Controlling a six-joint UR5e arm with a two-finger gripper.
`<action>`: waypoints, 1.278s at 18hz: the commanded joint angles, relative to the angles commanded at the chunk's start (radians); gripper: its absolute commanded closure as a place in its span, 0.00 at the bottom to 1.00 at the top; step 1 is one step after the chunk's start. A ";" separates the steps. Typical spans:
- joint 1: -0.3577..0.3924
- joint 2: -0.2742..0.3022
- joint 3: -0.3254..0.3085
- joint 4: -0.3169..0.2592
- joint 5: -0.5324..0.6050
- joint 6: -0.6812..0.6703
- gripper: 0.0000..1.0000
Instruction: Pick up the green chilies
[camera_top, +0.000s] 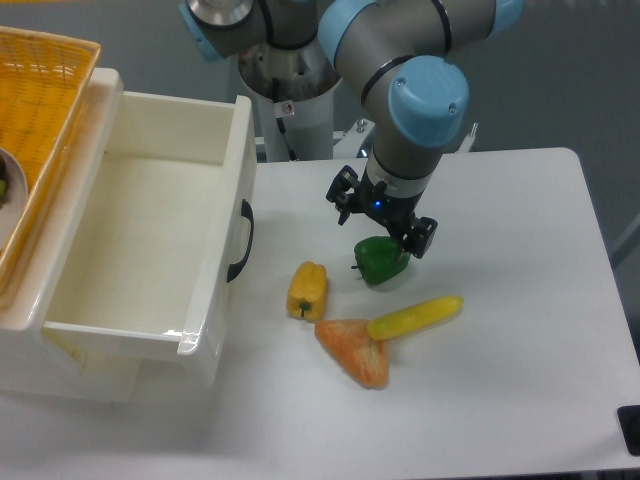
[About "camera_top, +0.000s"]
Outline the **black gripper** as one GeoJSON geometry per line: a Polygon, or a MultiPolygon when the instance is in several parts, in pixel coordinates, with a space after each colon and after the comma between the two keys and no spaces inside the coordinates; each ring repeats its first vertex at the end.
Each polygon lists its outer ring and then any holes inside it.
{"type": "Polygon", "coordinates": [[[391,187],[384,180],[373,182],[367,174],[359,179],[357,173],[345,165],[334,177],[326,199],[339,213],[339,225],[352,213],[363,213],[384,227],[392,238],[401,239],[404,252],[421,259],[433,242],[438,222],[415,215],[422,193],[400,197],[392,193],[391,187]]]}

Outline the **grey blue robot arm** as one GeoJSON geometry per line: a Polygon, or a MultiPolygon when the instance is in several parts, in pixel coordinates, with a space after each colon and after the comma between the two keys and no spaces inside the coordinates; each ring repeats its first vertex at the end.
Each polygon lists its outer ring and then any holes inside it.
{"type": "Polygon", "coordinates": [[[423,256],[437,224],[415,208],[469,103],[467,80],[446,56],[514,25],[523,3],[183,1],[179,11],[205,59],[237,58],[265,103],[268,144],[293,160],[305,158],[303,139],[320,139],[300,109],[339,83],[352,89],[375,124],[372,151],[364,173],[342,169],[327,198],[342,218],[365,214],[423,256]]]}

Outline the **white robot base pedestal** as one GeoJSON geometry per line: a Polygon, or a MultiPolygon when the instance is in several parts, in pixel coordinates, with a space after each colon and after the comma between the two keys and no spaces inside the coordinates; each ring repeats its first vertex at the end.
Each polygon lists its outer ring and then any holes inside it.
{"type": "Polygon", "coordinates": [[[268,162],[333,157],[334,92],[341,82],[318,40],[293,50],[266,42],[239,55],[256,101],[268,162]]]}

